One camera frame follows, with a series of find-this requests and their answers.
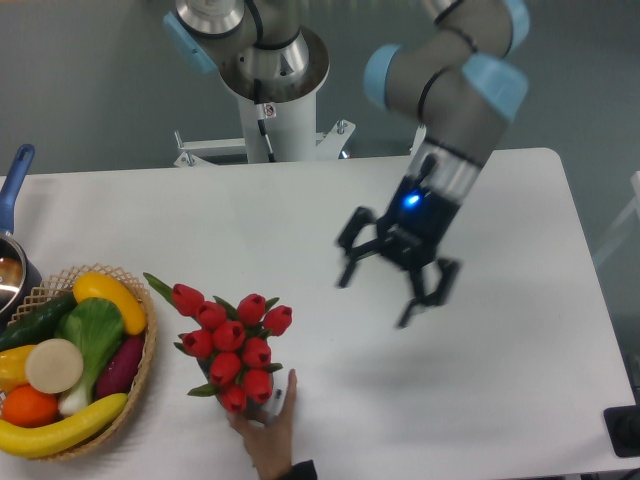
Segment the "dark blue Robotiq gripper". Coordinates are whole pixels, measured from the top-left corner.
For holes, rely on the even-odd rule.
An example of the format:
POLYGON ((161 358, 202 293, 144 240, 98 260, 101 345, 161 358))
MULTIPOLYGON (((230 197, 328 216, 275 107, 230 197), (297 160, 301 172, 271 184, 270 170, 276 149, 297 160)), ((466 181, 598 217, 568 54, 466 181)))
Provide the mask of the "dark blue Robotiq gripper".
POLYGON ((336 245, 343 250, 345 266, 336 286, 346 288, 358 262, 376 254, 408 271, 413 297, 402 311, 396 327, 409 326, 419 307, 445 305, 461 262, 439 258, 436 267, 440 277, 435 289, 427 292, 424 266, 436 259, 439 244, 458 213, 460 205, 435 190, 420 187, 411 177, 403 177, 385 214, 379 219, 374 212, 359 206, 339 234, 336 245), (356 244, 360 233, 372 228, 372 238, 356 244))

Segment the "dark sleeved forearm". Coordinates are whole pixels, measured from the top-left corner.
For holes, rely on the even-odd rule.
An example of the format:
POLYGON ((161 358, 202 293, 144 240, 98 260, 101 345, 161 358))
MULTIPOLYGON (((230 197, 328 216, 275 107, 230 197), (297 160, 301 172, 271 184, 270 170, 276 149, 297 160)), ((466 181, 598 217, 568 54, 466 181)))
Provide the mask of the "dark sleeved forearm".
POLYGON ((317 480, 318 474, 313 460, 305 460, 291 466, 275 480, 317 480))

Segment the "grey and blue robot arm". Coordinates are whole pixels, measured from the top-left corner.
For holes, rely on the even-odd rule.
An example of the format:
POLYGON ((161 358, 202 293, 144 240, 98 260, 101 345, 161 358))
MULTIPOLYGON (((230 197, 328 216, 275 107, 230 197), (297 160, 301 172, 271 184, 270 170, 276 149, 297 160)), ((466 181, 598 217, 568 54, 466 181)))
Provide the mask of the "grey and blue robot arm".
MULTIPOLYGON (((423 133, 386 212, 357 208, 337 238, 346 261, 380 255, 405 271, 413 295, 399 319, 443 305, 459 272, 439 244, 527 94, 506 58, 526 38, 521 1, 429 1, 437 32, 425 45, 385 45, 368 60, 366 96, 415 119, 423 133)), ((252 163, 316 159, 316 94, 328 51, 300 19, 296 1, 178 1, 163 26, 182 58, 217 72, 237 99, 252 163)))

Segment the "bare human hand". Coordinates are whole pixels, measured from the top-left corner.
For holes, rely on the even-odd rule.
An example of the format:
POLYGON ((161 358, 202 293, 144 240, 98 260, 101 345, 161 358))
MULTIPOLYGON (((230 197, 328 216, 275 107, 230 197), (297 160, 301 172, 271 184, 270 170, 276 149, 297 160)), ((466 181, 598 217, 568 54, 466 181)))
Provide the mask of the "bare human hand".
POLYGON ((292 470, 296 400, 297 375, 291 369, 281 410, 275 417, 267 417, 266 424, 257 426, 242 415, 227 413, 229 425, 242 437, 259 479, 280 479, 292 470))

